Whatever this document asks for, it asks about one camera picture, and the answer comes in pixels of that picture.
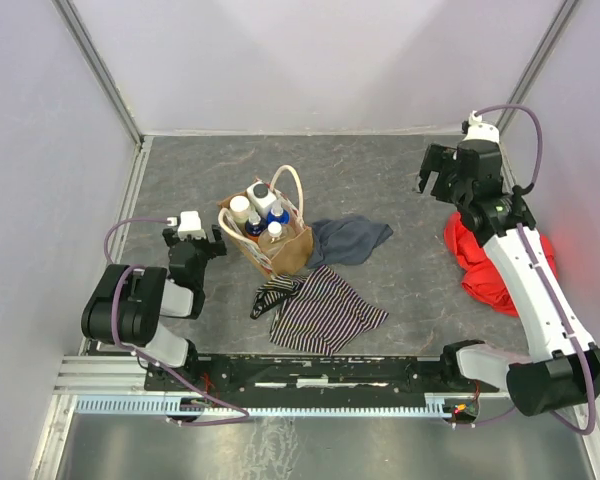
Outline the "striped dark garment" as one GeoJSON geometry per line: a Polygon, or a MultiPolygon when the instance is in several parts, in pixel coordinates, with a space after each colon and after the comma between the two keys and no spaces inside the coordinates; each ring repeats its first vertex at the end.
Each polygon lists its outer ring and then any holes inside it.
{"type": "Polygon", "coordinates": [[[297,296],[307,278],[307,275],[281,274],[265,282],[256,290],[250,318],[258,319],[262,314],[297,296]]]}

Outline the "canvas tote bag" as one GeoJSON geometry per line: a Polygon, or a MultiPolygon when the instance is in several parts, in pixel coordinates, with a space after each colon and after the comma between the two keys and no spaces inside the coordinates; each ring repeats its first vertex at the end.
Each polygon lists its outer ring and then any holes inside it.
{"type": "Polygon", "coordinates": [[[312,229],[304,221],[304,191],[300,177],[296,169],[291,165],[281,165],[271,181],[266,183],[276,198],[282,202],[290,213],[290,226],[295,236],[285,240],[281,250],[272,257],[263,253],[257,242],[248,239],[239,229],[230,213],[230,200],[239,195],[245,195],[245,191],[234,193],[218,203],[219,213],[217,223],[223,233],[231,239],[231,242],[241,253],[262,273],[266,278],[280,274],[296,274],[309,260],[313,251],[312,229]],[[276,187],[276,182],[284,171],[288,171],[296,184],[298,201],[293,202],[289,197],[276,187]]]}

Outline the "blue-grey cloth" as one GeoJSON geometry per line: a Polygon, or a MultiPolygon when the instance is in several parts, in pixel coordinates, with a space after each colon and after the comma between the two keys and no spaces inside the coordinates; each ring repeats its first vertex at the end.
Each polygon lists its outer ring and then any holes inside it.
{"type": "Polygon", "coordinates": [[[393,235],[392,228],[362,215],[322,219],[311,224],[313,251],[306,266],[355,266],[364,263],[373,250],[393,235]]]}

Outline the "striped shirt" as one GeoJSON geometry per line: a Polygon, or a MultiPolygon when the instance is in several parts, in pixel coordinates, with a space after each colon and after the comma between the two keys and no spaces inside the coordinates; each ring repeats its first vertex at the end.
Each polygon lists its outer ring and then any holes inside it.
{"type": "Polygon", "coordinates": [[[321,266],[282,303],[270,341],[284,348],[331,356],[357,336],[375,330],[389,313],[364,300],[340,275],[321,266]]]}

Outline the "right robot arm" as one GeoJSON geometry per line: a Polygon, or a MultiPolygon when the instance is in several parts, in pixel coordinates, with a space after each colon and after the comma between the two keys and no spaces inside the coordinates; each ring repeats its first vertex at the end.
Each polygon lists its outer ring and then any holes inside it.
{"type": "Polygon", "coordinates": [[[445,347],[451,370],[509,394],[525,416],[585,404],[600,395],[600,346],[569,305],[547,260],[526,189],[506,192],[502,151],[489,140],[463,140],[456,147],[431,144],[419,171],[424,191],[437,177],[432,196],[456,207],[496,268],[523,325],[527,356],[481,341],[445,347]]]}

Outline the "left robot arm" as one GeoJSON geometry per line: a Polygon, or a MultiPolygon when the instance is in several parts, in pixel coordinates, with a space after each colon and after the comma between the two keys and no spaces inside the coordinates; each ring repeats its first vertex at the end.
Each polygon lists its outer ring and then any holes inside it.
{"type": "Polygon", "coordinates": [[[161,319],[195,320],[202,313],[206,267],[211,260],[227,254],[220,227],[214,225],[211,231],[212,239],[182,239],[174,228],[164,229],[166,268],[107,266],[84,308],[83,335],[149,356],[147,366],[153,374],[170,367],[187,381],[196,382],[201,370],[195,345],[172,333],[161,319]]]}

